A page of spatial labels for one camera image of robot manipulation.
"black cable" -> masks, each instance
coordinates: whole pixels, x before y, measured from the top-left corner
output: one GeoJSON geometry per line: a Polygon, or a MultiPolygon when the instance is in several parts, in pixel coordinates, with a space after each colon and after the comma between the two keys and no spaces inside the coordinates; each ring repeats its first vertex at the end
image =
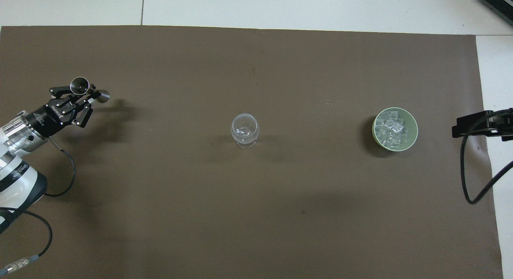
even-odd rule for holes
{"type": "Polygon", "coordinates": [[[465,199],[470,204],[476,204],[479,202],[483,196],[491,189],[493,184],[495,184],[507,171],[509,171],[511,168],[513,168],[513,161],[511,161],[509,164],[507,164],[504,168],[502,168],[495,176],[492,177],[490,182],[486,184],[486,186],[479,192],[477,197],[475,199],[471,199],[469,197],[469,192],[467,191],[467,183],[465,182],[465,144],[467,144],[467,139],[473,132],[473,130],[482,122],[485,120],[488,120],[489,118],[497,115],[507,115],[513,113],[513,108],[511,109],[502,109],[500,111],[494,111],[493,113],[489,113],[488,115],[480,118],[479,120],[476,120],[467,130],[465,135],[463,136],[463,140],[461,142],[461,150],[460,150],[460,172],[461,172],[461,184],[463,186],[463,193],[465,194],[465,199]]]}
{"type": "Polygon", "coordinates": [[[75,183],[75,178],[77,178],[77,166],[75,166],[75,161],[73,161],[73,158],[71,157],[71,155],[70,155],[67,151],[64,151],[64,150],[61,148],[61,146],[59,146],[59,145],[57,144],[57,142],[55,142],[55,140],[54,140],[52,137],[50,137],[50,141],[51,141],[51,142],[52,142],[52,143],[53,143],[53,144],[54,144],[54,145],[55,145],[55,146],[56,146],[56,147],[57,147],[57,148],[58,148],[58,149],[59,149],[63,154],[65,154],[65,155],[69,158],[69,160],[70,160],[70,162],[71,162],[71,165],[73,166],[73,177],[71,177],[71,182],[69,183],[68,187],[67,187],[64,191],[62,191],[62,192],[60,192],[60,193],[58,193],[58,194],[48,194],[48,193],[45,193],[45,195],[47,195],[47,196],[49,196],[49,197],[58,197],[58,196],[60,196],[60,195],[64,195],[64,194],[66,194],[66,193],[71,189],[71,187],[73,186],[73,184],[75,183]]]}
{"type": "Polygon", "coordinates": [[[46,247],[41,251],[41,253],[38,254],[38,256],[41,257],[46,252],[46,250],[48,250],[48,248],[50,247],[50,244],[52,244],[53,233],[52,233],[52,228],[51,228],[50,224],[48,223],[48,221],[46,221],[46,219],[44,219],[40,215],[37,215],[37,214],[35,214],[35,213],[31,212],[31,211],[22,210],[20,208],[0,207],[0,210],[22,212],[22,213],[25,213],[27,215],[31,215],[32,217],[36,217],[37,219],[41,220],[46,225],[46,228],[48,228],[48,235],[49,235],[49,237],[48,237],[48,243],[46,243],[46,247]]]}

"white floor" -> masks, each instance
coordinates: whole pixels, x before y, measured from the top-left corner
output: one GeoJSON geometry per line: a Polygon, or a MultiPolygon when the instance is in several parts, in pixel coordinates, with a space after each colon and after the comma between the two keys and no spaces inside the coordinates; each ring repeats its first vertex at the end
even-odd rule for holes
{"type": "MultiPolygon", "coordinates": [[[[139,24],[475,34],[484,108],[513,107],[513,26],[478,0],[0,0],[0,26],[139,24]]],[[[513,142],[488,142],[497,173],[513,142]]],[[[504,278],[513,279],[513,173],[494,197],[504,278]]]]}

